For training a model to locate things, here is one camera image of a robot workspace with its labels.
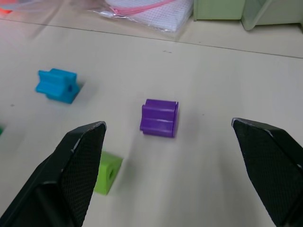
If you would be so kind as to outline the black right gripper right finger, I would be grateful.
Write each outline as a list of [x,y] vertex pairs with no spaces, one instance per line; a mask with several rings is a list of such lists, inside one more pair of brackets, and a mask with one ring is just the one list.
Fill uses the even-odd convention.
[[303,225],[303,148],[283,129],[242,118],[232,128],[248,177],[277,227]]

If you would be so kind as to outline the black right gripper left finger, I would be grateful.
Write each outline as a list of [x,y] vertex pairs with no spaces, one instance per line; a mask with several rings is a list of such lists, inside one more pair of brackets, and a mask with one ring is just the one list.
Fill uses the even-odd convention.
[[81,227],[97,181],[105,122],[80,126],[40,163],[0,218],[2,227]]

